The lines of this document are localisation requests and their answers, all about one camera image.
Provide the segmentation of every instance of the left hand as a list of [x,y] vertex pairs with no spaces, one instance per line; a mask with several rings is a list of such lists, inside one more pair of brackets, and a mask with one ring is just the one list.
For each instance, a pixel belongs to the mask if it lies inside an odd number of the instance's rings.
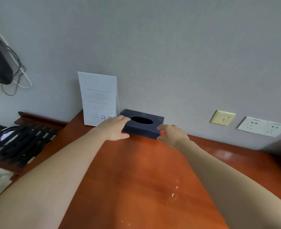
[[130,137],[127,133],[121,133],[125,124],[131,119],[119,115],[102,121],[95,130],[99,130],[106,140],[120,140]]

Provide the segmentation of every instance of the wooden desk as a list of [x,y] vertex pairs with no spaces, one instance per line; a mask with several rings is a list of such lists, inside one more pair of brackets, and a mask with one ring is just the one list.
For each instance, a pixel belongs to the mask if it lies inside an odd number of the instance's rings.
[[[91,128],[83,124],[80,112],[22,175]],[[194,136],[190,139],[281,198],[281,167],[268,154]],[[104,143],[59,228],[227,226],[183,155],[156,140],[131,135]]]

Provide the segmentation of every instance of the gray wall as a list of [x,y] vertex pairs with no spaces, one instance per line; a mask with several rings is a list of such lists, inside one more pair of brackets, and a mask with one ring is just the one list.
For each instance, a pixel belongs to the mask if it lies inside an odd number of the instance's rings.
[[[281,139],[235,129],[245,116],[281,123],[281,0],[0,0],[0,32],[34,84],[0,90],[3,125],[17,111],[70,121],[84,71],[118,77],[122,110],[189,134],[253,149]],[[237,114],[229,127],[209,123],[217,109]]]

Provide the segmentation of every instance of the white cable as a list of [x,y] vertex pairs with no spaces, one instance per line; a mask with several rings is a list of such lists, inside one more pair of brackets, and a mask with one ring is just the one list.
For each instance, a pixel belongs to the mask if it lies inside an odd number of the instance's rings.
[[[6,44],[6,46],[9,46],[9,43],[6,41],[6,39],[0,34],[0,38],[2,39],[2,41]],[[12,57],[13,61],[15,62],[15,64],[17,66],[20,66],[19,63],[16,61],[16,59],[14,58],[14,56],[12,55],[11,51],[9,51],[10,56]],[[28,83],[29,83],[29,87],[24,87],[20,84],[18,84],[15,80],[13,80],[14,83],[16,83],[19,87],[21,88],[25,88],[25,89],[29,89],[32,88],[32,83],[30,81],[30,79],[28,78],[28,76],[26,75],[26,73],[24,72],[24,70],[20,67],[19,68],[20,71],[23,73],[23,75],[25,76],[25,78],[27,79]]]

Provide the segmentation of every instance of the right hand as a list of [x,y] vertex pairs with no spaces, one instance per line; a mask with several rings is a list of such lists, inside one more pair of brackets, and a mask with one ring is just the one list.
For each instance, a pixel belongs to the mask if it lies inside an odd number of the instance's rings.
[[157,129],[165,132],[166,136],[159,136],[157,140],[166,143],[169,147],[177,149],[181,140],[189,140],[188,135],[176,125],[160,125]]

